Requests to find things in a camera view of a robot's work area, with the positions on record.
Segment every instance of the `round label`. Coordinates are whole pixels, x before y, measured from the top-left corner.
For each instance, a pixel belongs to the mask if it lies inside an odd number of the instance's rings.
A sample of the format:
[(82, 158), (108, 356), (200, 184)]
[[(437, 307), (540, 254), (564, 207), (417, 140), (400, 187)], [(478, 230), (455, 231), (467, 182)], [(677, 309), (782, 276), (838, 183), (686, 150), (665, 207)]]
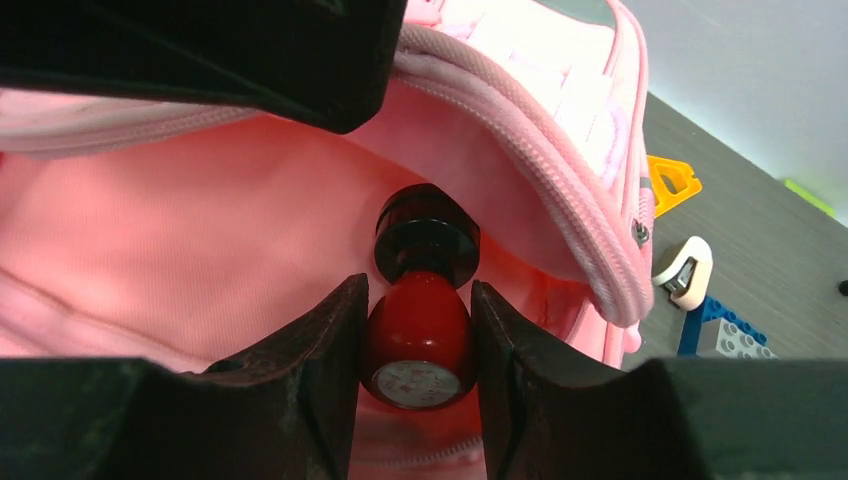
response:
[(400, 408), (441, 405), (459, 393), (459, 379), (429, 362), (390, 363), (374, 374), (377, 389)]

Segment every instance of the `black bottle cap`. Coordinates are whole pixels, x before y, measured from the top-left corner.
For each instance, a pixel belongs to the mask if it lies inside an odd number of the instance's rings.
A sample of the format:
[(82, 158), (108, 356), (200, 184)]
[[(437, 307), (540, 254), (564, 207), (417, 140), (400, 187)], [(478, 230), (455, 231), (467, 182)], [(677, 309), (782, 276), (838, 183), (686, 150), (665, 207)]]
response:
[(374, 259), (391, 283), (407, 272), (425, 270), (459, 288), (480, 263), (480, 227), (435, 185), (412, 185), (383, 206)]

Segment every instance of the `blue building block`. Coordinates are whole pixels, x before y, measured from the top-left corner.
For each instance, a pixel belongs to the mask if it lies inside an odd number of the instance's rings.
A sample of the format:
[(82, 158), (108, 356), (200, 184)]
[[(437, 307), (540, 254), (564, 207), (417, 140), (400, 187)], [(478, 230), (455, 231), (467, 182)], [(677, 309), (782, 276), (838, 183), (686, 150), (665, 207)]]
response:
[(681, 356), (695, 355), (695, 352), (698, 350), (698, 339), (701, 337), (701, 326), (717, 318), (724, 318), (736, 325), (739, 330), (754, 337), (754, 341), (764, 347), (768, 343), (768, 338), (765, 334), (758, 332), (750, 323), (737, 317), (735, 313), (725, 308), (718, 300), (707, 295), (704, 298), (704, 303), (686, 314), (677, 354)]

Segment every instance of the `gray surface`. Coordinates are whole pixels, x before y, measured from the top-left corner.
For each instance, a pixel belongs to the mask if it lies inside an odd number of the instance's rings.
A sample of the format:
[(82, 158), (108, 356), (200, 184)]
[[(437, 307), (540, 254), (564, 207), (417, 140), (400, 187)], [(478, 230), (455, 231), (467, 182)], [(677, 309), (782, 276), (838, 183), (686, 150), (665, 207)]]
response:
[[(848, 229), (659, 100), (650, 97), (645, 138), (652, 155), (682, 160), (703, 191), (657, 219), (654, 254), (691, 235), (713, 250), (708, 294), (763, 331), (783, 358), (848, 358)], [(674, 355), (684, 314), (657, 289), (641, 332), (646, 358)]]

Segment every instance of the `white wall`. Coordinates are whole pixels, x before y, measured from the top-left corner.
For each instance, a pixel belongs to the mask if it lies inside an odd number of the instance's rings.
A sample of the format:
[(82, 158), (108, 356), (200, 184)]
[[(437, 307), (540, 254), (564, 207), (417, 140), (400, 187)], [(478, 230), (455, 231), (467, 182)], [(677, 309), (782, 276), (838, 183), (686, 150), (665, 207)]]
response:
[(848, 225), (848, 1), (624, 3), (657, 97)]

